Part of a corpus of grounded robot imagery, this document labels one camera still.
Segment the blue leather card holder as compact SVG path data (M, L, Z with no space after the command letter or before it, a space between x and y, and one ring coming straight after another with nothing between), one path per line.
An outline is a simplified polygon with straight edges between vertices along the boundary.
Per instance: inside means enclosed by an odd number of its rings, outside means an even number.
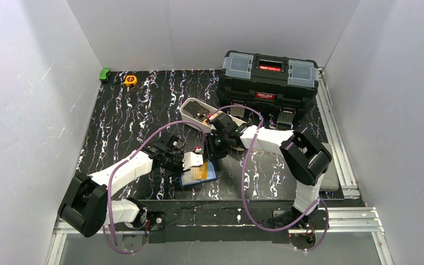
M211 182L218 179L213 162L205 162L200 167L192 167L180 176L182 187L193 186L201 183Z

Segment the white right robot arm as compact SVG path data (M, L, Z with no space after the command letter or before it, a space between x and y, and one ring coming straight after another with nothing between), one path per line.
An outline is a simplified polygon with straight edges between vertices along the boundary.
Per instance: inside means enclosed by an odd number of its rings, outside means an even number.
M206 159L224 158L233 149L258 149L281 155L296 179L296 197L291 210L293 218L308 222L315 215L322 180L332 155L308 129L272 130L249 123L239 125L225 113L209 115L206 123L213 127L206 140Z

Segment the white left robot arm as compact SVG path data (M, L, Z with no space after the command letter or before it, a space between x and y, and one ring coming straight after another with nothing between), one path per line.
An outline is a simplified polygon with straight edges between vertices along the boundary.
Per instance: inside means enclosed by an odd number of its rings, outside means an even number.
M119 223L134 230L144 229L148 223L147 207L135 199L113 200L112 196L155 169L181 173L184 153L180 143L178 136L163 132L141 151L133 151L106 169L74 175L59 206L58 216L84 237Z

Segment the white oblong plastic tray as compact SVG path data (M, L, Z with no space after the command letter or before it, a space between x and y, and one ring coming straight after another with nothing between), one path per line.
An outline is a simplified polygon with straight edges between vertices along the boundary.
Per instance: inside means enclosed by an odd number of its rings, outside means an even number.
M208 105L197 98L188 98L179 108L183 121L189 121L190 127L200 131L203 130L206 134L217 135L218 129L211 125L207 119L214 113L213 118L220 113L228 113L228 109L217 111L216 107Z

